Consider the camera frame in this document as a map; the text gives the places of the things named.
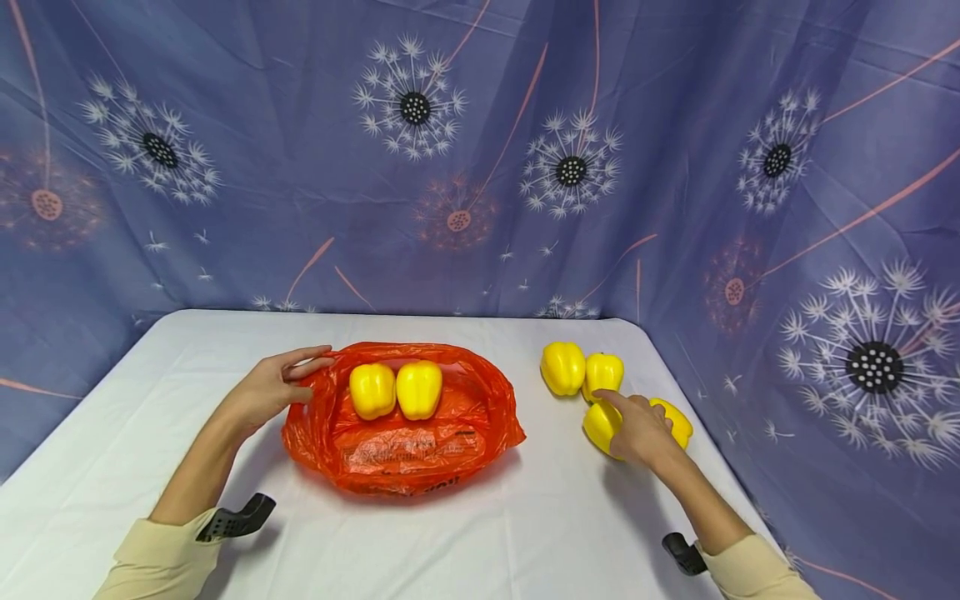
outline plastic bag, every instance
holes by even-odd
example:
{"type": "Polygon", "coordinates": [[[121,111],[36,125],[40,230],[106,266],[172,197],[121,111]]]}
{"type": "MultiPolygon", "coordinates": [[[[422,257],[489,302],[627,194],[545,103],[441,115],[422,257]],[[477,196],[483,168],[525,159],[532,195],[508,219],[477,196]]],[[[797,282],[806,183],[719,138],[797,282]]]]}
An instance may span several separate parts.
{"type": "Polygon", "coordinates": [[[526,439],[510,381],[465,348],[361,342],[330,355],[336,360],[329,369],[300,383],[313,389],[313,400],[290,407],[281,434],[295,461],[338,488],[370,495],[432,492],[463,483],[526,439]],[[384,362],[396,369],[417,359],[444,371],[434,417],[410,421],[397,407],[381,419],[360,420],[349,398],[353,368],[384,362]]]}

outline yellow bell pepper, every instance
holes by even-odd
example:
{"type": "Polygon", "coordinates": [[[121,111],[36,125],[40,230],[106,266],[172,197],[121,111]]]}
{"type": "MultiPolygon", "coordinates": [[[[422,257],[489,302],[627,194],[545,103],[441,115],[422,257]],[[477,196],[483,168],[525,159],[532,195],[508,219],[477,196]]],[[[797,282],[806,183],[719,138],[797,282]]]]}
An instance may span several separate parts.
{"type": "Polygon", "coordinates": [[[540,374],[557,396],[573,396],[580,391],[587,374],[584,354],[576,344],[554,342],[543,349],[540,374]]]}
{"type": "Polygon", "coordinates": [[[599,398],[597,390],[620,391],[623,383],[623,361],[612,354],[596,353],[587,358],[587,377],[584,379],[584,400],[592,404],[599,398]]]}
{"type": "MultiPolygon", "coordinates": [[[[680,412],[673,404],[660,398],[651,398],[650,405],[663,407],[664,416],[673,421],[670,435],[673,436],[673,439],[681,448],[686,450],[690,443],[690,436],[693,435],[693,425],[690,424],[684,413],[680,412]]],[[[593,442],[593,445],[616,460],[622,459],[610,454],[610,442],[613,436],[620,431],[622,424],[623,417],[620,415],[620,411],[613,408],[609,402],[600,399],[594,402],[587,414],[584,415],[584,432],[587,437],[593,442]]]]}
{"type": "Polygon", "coordinates": [[[350,372],[350,398],[363,420],[374,420],[393,412],[396,406],[394,372],[380,363],[360,365],[350,372]]]}
{"type": "Polygon", "coordinates": [[[610,454],[610,441],[620,430],[622,424],[623,417],[620,416],[620,411],[613,408],[606,400],[599,398],[584,415],[584,432],[587,437],[593,442],[593,445],[603,450],[604,454],[618,461],[623,459],[610,454]]]}
{"type": "Polygon", "coordinates": [[[670,434],[681,448],[686,450],[690,443],[690,436],[693,435],[693,425],[686,415],[680,412],[680,409],[666,400],[660,398],[650,398],[650,406],[660,405],[664,409],[664,416],[673,421],[673,429],[670,434]]]}
{"type": "Polygon", "coordinates": [[[409,420],[433,417],[443,386],[444,373],[437,363],[419,360],[400,367],[396,374],[396,399],[403,416],[409,420]]]}

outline finger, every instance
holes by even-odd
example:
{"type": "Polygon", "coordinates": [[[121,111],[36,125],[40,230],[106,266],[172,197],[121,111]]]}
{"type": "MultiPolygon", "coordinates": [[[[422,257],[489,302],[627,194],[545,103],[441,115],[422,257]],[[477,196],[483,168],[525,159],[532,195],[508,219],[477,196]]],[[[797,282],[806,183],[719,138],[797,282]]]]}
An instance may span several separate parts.
{"type": "Polygon", "coordinates": [[[291,386],[290,403],[306,404],[313,399],[313,390],[301,386],[291,386]]]}
{"type": "Polygon", "coordinates": [[[309,374],[313,374],[323,367],[329,367],[333,364],[333,359],[329,356],[319,356],[308,363],[296,365],[287,370],[283,378],[287,381],[298,381],[309,374]]]}
{"type": "Polygon", "coordinates": [[[623,397],[621,394],[614,392],[613,390],[596,390],[593,392],[594,396],[597,396],[601,400],[606,400],[613,405],[613,408],[620,411],[620,414],[623,414],[623,409],[629,407],[633,404],[630,400],[623,397]]]}
{"type": "Polygon", "coordinates": [[[282,354],[277,354],[276,356],[270,356],[264,360],[271,363],[276,363],[280,365],[281,368],[292,367],[297,363],[303,362],[304,360],[310,360],[311,358],[316,358],[321,354],[326,354],[330,352],[330,346],[313,346],[310,348],[297,348],[296,350],[290,350],[289,352],[283,352],[282,354]]]}

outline white table surface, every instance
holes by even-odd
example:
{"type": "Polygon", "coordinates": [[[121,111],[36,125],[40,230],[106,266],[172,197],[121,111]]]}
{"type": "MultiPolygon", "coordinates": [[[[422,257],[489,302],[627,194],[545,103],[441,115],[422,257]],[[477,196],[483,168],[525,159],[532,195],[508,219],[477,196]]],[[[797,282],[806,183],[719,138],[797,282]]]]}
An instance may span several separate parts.
{"type": "Polygon", "coordinates": [[[463,486],[413,499],[341,493],[304,475],[283,416],[241,450],[221,502],[276,500],[257,534],[227,542],[202,598],[721,598],[660,547],[693,540],[647,473],[604,457],[581,430],[582,399],[540,379],[542,348],[576,342],[623,358],[622,391],[684,411],[689,454],[748,524],[769,532],[642,330],[552,321],[189,310],[160,320],[0,487],[0,597],[87,599],[131,523],[148,514],[204,420],[261,357],[361,341],[469,348],[516,390],[527,440],[463,486]]]}

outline black clamp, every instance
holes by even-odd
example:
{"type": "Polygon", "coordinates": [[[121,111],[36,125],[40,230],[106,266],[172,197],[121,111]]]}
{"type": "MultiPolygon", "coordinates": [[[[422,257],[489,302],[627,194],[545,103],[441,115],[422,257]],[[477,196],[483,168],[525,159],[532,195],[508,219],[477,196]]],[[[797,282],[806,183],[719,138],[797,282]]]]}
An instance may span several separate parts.
{"type": "Polygon", "coordinates": [[[707,563],[704,563],[704,557],[700,556],[697,546],[686,543],[684,534],[677,532],[667,534],[663,537],[661,544],[682,574],[693,577],[707,570],[707,563]]]}
{"type": "Polygon", "coordinates": [[[217,509],[213,518],[197,536],[197,541],[241,538],[257,532],[274,511],[276,502],[262,493],[255,493],[239,513],[217,509]]]}

